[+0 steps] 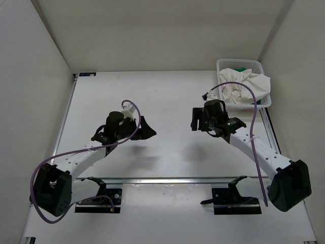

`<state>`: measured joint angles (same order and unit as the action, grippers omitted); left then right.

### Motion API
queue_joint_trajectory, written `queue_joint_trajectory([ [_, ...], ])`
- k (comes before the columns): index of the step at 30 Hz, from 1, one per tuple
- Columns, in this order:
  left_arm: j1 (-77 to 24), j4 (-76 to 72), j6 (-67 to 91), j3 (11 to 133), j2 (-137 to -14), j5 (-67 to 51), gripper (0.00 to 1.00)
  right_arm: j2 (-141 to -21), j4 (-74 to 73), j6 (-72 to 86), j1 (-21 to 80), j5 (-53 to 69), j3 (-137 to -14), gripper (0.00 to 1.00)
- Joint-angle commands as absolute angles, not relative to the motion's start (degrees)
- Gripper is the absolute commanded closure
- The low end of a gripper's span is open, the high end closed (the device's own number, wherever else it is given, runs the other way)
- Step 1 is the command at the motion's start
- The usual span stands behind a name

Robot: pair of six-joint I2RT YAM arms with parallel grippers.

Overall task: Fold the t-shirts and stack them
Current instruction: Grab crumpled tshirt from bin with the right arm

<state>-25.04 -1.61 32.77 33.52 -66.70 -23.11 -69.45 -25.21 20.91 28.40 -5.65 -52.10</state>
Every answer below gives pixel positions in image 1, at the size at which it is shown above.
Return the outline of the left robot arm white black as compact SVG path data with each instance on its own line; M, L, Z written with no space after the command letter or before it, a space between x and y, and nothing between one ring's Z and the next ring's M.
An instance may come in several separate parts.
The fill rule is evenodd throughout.
M63 161L53 165L45 163L40 167L33 185L31 200L55 217L63 215L71 204L90 198L94 203L106 199L106 184L90 176L84 180L78 177L97 161L104 159L115 148L119 140L146 140L156 135L143 116L140 123L122 112L110 112L106 123L100 126L84 152L66 155Z

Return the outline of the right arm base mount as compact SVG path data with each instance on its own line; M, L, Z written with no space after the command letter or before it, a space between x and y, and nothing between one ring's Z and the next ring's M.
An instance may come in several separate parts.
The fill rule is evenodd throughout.
M213 205L214 215L260 215L259 200L240 196L236 186L247 176L239 176L228 183L227 188L212 188L212 199L203 200L200 205Z

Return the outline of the white t shirt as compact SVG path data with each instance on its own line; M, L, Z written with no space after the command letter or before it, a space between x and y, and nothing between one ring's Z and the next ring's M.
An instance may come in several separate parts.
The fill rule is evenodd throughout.
M219 73L220 83L238 82L249 87L255 95L256 101L263 99L271 92L271 79L264 74L256 74L252 69L237 72L233 69L223 69ZM238 84L226 84L219 87L222 99L231 104L253 104L251 92Z

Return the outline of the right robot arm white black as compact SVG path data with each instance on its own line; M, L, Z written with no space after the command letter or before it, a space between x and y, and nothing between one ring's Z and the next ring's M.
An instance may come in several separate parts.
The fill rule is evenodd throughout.
M287 212L311 195L307 164L302 160L292 161L263 143L243 121L228 116L223 101L210 100L202 108L193 108L191 129L224 139L251 158L257 170L268 176L266 182L260 177L239 176L213 200L218 207L238 206L252 199L262 199Z

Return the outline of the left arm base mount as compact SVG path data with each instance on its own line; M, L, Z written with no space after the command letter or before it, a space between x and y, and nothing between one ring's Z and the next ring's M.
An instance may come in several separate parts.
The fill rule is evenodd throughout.
M121 211L121 201L121 185L110 185L95 177L73 183L71 202L75 204L75 213L118 214Z

